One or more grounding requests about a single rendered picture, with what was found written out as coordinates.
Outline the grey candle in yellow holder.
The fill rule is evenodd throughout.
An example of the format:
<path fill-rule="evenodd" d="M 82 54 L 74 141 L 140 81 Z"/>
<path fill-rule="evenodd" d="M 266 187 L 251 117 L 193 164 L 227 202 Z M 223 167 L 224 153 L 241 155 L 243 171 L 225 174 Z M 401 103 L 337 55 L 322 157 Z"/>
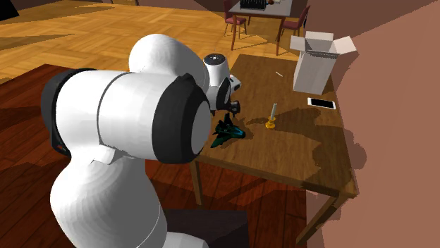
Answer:
<path fill-rule="evenodd" d="M 277 103 L 274 103 L 271 109 L 271 115 L 269 116 L 268 121 L 265 123 L 265 127 L 268 129 L 275 128 L 274 121 L 276 120 L 275 119 L 276 107 L 277 107 Z"/>

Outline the dark green toy jet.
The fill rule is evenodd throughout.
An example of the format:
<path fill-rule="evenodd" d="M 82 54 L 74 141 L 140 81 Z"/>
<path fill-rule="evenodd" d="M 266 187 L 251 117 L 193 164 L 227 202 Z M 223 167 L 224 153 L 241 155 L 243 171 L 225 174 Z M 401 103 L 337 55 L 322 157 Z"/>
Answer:
<path fill-rule="evenodd" d="M 234 138 L 243 139 L 246 136 L 245 131 L 234 125 L 230 113 L 226 113 L 223 120 L 219 120 L 214 129 L 215 140 L 211 144 L 211 148 L 222 145 L 224 142 Z"/>

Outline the grey dining table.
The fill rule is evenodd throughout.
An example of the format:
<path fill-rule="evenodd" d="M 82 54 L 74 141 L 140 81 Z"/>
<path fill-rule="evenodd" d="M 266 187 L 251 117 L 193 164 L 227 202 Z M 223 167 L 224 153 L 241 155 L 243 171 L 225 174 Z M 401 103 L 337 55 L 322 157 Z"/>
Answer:
<path fill-rule="evenodd" d="M 240 3 L 236 3 L 232 6 L 228 12 L 233 15 L 233 39 L 231 43 L 231 50 L 234 48 L 234 43 L 236 40 L 236 19 L 237 16 L 247 16 L 247 17 L 262 17 L 262 18 L 273 18 L 280 19 L 279 30 L 276 36 L 276 55 L 279 55 L 279 43 L 281 37 L 281 26 L 283 22 L 290 16 L 291 14 L 291 6 L 293 0 L 281 0 L 279 4 L 267 5 L 264 10 L 252 10 L 252 9 L 241 9 Z"/>

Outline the brown wooden table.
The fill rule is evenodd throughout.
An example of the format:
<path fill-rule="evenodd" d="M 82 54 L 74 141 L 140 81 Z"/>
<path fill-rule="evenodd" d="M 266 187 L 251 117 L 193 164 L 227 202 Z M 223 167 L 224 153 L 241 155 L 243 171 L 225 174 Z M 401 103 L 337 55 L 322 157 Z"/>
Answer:
<path fill-rule="evenodd" d="M 305 244 L 358 191 L 340 113 L 309 106 L 311 94 L 293 91 L 295 66 L 290 60 L 239 55 L 231 72 L 242 82 L 232 96 L 241 111 L 233 122 L 246 137 L 216 148 L 207 144 L 197 161 L 328 196 L 296 239 Z M 268 129 L 274 103 L 275 128 Z"/>

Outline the black keyboard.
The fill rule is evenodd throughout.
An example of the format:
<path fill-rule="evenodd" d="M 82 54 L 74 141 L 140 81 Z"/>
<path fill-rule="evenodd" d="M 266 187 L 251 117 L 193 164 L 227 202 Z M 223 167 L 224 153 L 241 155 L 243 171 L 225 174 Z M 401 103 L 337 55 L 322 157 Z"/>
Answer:
<path fill-rule="evenodd" d="M 267 5 L 267 0 L 240 0 L 241 9 L 264 10 Z"/>

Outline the white smartphone with black screen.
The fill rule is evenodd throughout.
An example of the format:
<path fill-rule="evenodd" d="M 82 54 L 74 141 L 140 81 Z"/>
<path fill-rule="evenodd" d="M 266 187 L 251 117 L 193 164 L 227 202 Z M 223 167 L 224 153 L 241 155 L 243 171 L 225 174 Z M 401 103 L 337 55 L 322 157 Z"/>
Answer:
<path fill-rule="evenodd" d="M 326 109 L 335 109 L 336 108 L 336 104 L 334 101 L 315 99 L 315 98 L 310 98 L 310 97 L 307 98 L 307 104 L 309 106 L 317 106 L 317 107 L 326 108 Z"/>

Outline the dark robot stand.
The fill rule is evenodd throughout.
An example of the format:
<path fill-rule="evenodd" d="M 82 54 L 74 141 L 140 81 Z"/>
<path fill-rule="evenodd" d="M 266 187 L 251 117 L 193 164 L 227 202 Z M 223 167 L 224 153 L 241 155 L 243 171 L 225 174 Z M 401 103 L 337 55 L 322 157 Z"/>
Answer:
<path fill-rule="evenodd" d="M 246 211 L 164 209 L 168 231 L 205 240 L 209 248 L 250 248 Z"/>

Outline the open white cardboard box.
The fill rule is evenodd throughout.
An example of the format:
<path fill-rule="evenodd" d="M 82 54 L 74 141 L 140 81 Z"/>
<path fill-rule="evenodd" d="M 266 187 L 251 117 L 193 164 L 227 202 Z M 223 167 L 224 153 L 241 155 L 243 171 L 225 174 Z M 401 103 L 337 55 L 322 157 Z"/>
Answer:
<path fill-rule="evenodd" d="M 334 39 L 333 33 L 307 31 L 292 36 L 290 48 L 300 51 L 293 76 L 293 91 L 322 95 L 336 59 L 357 51 L 350 36 Z"/>

